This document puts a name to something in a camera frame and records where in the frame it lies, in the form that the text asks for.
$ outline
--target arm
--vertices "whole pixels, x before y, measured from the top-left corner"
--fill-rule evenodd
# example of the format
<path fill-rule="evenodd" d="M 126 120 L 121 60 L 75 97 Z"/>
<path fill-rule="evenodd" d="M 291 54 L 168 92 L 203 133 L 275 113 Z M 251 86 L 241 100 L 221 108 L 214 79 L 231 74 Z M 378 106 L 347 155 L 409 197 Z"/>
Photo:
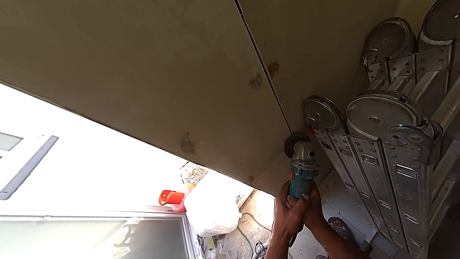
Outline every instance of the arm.
<path fill-rule="evenodd" d="M 290 198 L 290 205 L 295 202 L 295 198 Z M 357 246 L 347 242 L 329 226 L 322 213 L 321 196 L 316 186 L 311 190 L 303 222 L 331 259 L 369 259 Z"/>
<path fill-rule="evenodd" d="M 302 216 L 308 205 L 308 197 L 296 199 L 292 209 L 286 206 L 289 193 L 289 182 L 281 187 L 275 201 L 275 222 L 265 259 L 286 259 L 288 257 L 289 240 L 303 228 Z"/>

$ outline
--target angle grinder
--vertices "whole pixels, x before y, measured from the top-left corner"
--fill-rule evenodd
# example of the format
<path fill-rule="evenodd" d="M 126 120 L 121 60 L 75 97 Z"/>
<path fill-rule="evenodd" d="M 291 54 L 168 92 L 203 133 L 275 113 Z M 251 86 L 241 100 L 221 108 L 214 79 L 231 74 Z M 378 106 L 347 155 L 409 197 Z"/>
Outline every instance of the angle grinder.
<path fill-rule="evenodd" d="M 318 175 L 319 165 L 315 161 L 315 151 L 310 138 L 305 133 L 292 134 L 284 144 L 284 152 L 291 159 L 289 170 L 289 195 L 300 199 L 311 194 L 314 185 L 313 178 Z M 289 242 L 289 247 L 294 244 L 295 234 Z"/>

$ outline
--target white plastic bag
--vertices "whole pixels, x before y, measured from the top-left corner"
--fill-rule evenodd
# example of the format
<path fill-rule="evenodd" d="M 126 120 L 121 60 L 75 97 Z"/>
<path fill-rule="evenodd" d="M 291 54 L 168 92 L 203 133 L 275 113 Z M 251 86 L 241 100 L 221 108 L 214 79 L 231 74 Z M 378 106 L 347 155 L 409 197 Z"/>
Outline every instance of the white plastic bag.
<path fill-rule="evenodd" d="M 187 218 L 203 237 L 227 234 L 238 226 L 242 204 L 253 188 L 215 171 L 209 171 L 184 200 Z"/>

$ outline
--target hand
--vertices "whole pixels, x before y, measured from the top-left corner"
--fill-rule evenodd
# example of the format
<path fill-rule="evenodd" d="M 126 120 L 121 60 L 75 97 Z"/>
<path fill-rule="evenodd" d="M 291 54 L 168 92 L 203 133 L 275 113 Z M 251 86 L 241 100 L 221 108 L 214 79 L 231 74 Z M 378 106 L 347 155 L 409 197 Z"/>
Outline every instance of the hand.
<path fill-rule="evenodd" d="M 324 219 L 324 215 L 322 214 L 322 205 L 321 205 L 321 196 L 319 194 L 318 188 L 316 187 L 316 183 L 311 187 L 311 194 L 309 196 L 310 202 L 308 203 L 307 208 L 302 217 L 302 222 L 305 226 L 313 231 L 317 228 L 327 227 L 328 223 Z M 294 207 L 297 203 L 297 199 L 289 196 L 288 204 L 291 207 Z"/>
<path fill-rule="evenodd" d="M 273 236 L 282 237 L 289 240 L 294 234 L 299 233 L 302 228 L 302 217 L 308 206 L 309 197 L 305 196 L 299 200 L 295 199 L 295 205 L 292 209 L 287 205 L 289 194 L 289 184 L 286 182 L 281 187 L 280 193 L 275 202 L 275 223 L 273 225 Z"/>

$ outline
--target drywall ceiling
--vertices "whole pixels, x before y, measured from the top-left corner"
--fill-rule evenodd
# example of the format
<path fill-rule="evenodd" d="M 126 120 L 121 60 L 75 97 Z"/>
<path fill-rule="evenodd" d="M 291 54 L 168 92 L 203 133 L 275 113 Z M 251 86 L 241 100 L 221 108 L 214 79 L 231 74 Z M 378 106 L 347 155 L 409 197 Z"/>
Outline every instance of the drywall ceiling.
<path fill-rule="evenodd" d="M 281 158 L 287 179 L 290 132 L 234 1 L 0 0 L 0 24 L 11 86 L 248 184 Z"/>
<path fill-rule="evenodd" d="M 426 13 L 436 0 L 399 0 L 395 16 L 406 19 L 417 36 L 425 19 Z"/>
<path fill-rule="evenodd" d="M 361 52 L 369 31 L 398 0 L 240 0 L 292 131 L 303 101 L 319 94 L 344 109 L 368 87 Z"/>

